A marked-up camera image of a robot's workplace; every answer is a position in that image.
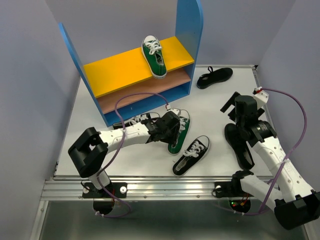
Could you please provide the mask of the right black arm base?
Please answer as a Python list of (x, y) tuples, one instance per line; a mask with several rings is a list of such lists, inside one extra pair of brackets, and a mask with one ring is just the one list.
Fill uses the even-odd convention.
[(212, 195), (216, 198), (246, 197), (247, 193), (242, 190), (240, 183), (232, 181), (216, 181), (212, 190)]

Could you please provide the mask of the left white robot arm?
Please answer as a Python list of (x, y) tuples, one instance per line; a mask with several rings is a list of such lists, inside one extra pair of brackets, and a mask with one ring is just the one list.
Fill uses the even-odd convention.
[(180, 129), (180, 114), (180, 109), (172, 108), (155, 121), (147, 118), (124, 129), (97, 131), (94, 127), (89, 127), (71, 145), (68, 155), (79, 176), (89, 179), (94, 185), (95, 193), (106, 197), (111, 193), (110, 178), (102, 169), (106, 155), (137, 144), (173, 144)]

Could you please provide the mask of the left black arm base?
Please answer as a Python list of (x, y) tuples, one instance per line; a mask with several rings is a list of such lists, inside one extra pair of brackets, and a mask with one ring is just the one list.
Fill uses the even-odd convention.
[[(97, 189), (92, 182), (80, 182), (82, 186), (82, 198), (84, 199), (102, 199), (111, 198), (111, 196), (102, 188)], [(124, 199), (127, 197), (128, 184), (126, 182), (111, 182), (105, 187), (115, 197)]]

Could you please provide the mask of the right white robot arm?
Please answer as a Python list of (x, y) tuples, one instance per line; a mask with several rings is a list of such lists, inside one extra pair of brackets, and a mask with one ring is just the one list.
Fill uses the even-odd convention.
[[(261, 120), (263, 106), (269, 95), (261, 87), (253, 95), (234, 92), (221, 108), (232, 123), (224, 128), (224, 136), (233, 149), (241, 170), (234, 173), (231, 181), (216, 184), (216, 197), (241, 197), (244, 194), (261, 201), (259, 212), (268, 207), (279, 224), (292, 230), (320, 217), (320, 194), (299, 174), (290, 161), (290, 152), (285, 153), (278, 135), (271, 124)], [(254, 150), (273, 176), (270, 183), (260, 180), (251, 171)]]

